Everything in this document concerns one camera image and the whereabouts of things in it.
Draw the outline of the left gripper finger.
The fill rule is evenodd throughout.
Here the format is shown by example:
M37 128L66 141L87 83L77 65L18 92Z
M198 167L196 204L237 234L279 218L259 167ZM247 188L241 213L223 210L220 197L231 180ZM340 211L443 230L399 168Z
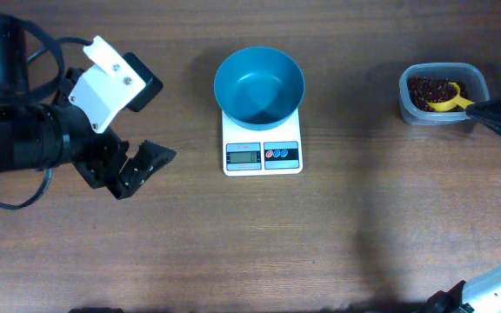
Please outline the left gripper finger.
M156 171L169 164L176 154L174 150L145 140L139 145L136 155L126 161L105 187L117 200L131 197Z
M139 112L157 96L164 84L134 53L127 52L123 58L145 82L144 88L126 106L132 112Z

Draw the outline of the yellow measuring scoop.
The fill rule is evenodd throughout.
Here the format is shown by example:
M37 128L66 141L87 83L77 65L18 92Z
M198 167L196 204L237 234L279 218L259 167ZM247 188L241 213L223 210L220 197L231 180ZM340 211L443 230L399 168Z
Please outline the yellow measuring scoop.
M450 83L450 85L453 86L456 91L456 95L453 98L440 103L428 103L436 112L446 112L454 109L456 106L465 110L468 106L473 104L471 100L461 96L461 89L457 83Z

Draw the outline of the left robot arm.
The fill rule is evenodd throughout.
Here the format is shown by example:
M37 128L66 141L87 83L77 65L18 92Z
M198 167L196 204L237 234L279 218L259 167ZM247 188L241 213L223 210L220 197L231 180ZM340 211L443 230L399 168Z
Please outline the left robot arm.
M82 46L91 66L66 68L62 39L0 14L0 174L42 171L43 194L52 171L69 163L91 188L125 199L176 153L147 140L128 156L129 143L110 125L121 110L142 110L163 83L135 54L120 54L101 37Z

